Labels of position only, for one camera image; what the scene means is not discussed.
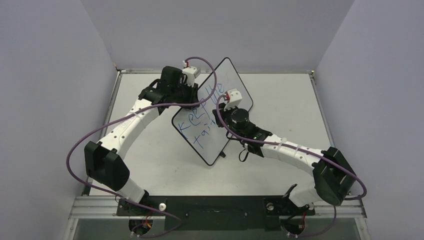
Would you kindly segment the black framed whiteboard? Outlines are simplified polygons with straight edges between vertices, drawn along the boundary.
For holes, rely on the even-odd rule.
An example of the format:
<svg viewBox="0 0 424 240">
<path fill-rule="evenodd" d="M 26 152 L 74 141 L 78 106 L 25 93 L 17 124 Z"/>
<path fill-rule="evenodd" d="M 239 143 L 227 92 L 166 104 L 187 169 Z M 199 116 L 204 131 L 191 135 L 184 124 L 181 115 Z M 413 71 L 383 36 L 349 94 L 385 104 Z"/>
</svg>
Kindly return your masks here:
<svg viewBox="0 0 424 240">
<path fill-rule="evenodd" d="M 250 111 L 254 104 L 230 58 L 225 57 L 217 65 L 215 72 L 216 87 L 214 87 L 215 76 L 211 73 L 199 85 L 197 91 L 199 101 L 210 96 L 208 101 L 194 109 L 180 108 L 171 119 L 173 127 L 208 166 L 215 163 L 229 142 L 226 137 L 227 130 L 217 126 L 213 115 L 218 97 L 228 90 L 237 89 L 242 96 L 238 105 L 240 108 Z"/>
</svg>

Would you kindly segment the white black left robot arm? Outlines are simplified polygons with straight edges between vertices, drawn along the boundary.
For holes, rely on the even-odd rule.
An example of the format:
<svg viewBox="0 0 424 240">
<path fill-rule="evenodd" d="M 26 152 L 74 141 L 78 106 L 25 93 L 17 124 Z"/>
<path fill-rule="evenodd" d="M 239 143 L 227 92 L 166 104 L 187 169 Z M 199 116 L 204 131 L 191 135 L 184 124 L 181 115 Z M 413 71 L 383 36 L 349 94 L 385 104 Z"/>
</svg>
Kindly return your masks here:
<svg viewBox="0 0 424 240">
<path fill-rule="evenodd" d="M 136 138 L 163 113 L 168 103 L 189 104 L 189 109 L 194 108 L 193 104 L 199 101 L 199 85 L 195 80 L 200 73 L 194 66 L 183 69 L 165 66 L 160 78 L 138 95 L 127 119 L 98 142 L 89 141 L 84 147 L 87 175 L 130 200 L 129 208 L 136 215 L 149 210 L 149 194 L 130 178 L 124 157 Z"/>
</svg>

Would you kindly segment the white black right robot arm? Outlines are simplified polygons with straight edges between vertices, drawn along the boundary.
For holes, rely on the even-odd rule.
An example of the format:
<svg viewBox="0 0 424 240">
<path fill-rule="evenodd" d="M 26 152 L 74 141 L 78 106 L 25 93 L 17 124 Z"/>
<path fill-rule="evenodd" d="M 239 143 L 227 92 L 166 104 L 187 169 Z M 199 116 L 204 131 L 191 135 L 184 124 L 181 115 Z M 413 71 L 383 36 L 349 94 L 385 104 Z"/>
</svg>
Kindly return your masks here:
<svg viewBox="0 0 424 240">
<path fill-rule="evenodd" d="M 340 206 L 346 200 L 355 173 L 337 148 L 320 150 L 284 140 L 250 122 L 249 112 L 243 108 L 224 110 L 221 103 L 212 113 L 218 127 L 225 128 L 249 153 L 279 160 L 312 176 L 312 182 L 294 184 L 284 195 L 282 207 L 287 213 L 315 202 Z"/>
</svg>

